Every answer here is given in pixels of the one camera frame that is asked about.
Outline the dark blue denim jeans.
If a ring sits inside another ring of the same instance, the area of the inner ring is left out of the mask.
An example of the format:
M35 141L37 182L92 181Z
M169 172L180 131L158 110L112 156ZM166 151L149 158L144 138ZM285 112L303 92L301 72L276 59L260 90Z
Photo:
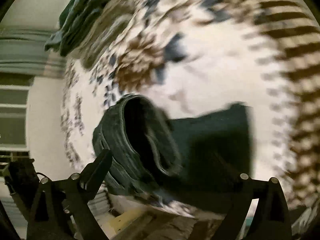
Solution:
M111 194L215 213L229 210L236 178L251 164L242 103L198 118L168 119L146 97L127 94L105 111L92 145L96 155L111 152L105 177Z

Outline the green striped folded blankets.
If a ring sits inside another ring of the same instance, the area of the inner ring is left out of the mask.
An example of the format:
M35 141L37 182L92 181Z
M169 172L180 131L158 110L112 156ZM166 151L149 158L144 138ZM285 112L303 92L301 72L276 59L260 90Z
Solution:
M27 27L1 28L1 72L63 78L66 60L44 49L51 33Z

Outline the dark green folded clothes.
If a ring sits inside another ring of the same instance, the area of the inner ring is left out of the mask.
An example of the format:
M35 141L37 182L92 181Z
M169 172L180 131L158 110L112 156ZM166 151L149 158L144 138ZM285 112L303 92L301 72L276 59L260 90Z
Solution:
M83 41L109 1L70 0L59 17L59 29L44 45L45 51L67 56Z

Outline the white floral bed blanket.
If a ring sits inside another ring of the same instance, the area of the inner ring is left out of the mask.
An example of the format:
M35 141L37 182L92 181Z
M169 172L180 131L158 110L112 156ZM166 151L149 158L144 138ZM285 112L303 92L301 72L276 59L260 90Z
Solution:
M319 25L300 0L133 0L127 27L85 69L67 55L61 126L77 171L92 134L127 93L170 118L243 102L249 174L276 176L290 208L319 198Z

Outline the yellow wooden bed frame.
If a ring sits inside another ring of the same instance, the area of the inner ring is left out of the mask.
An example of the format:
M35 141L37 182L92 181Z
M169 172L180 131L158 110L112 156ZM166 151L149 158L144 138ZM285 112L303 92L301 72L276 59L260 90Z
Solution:
M133 239L153 219L154 214L149 210L136 208L117 217L110 213L103 215L98 224L108 239Z

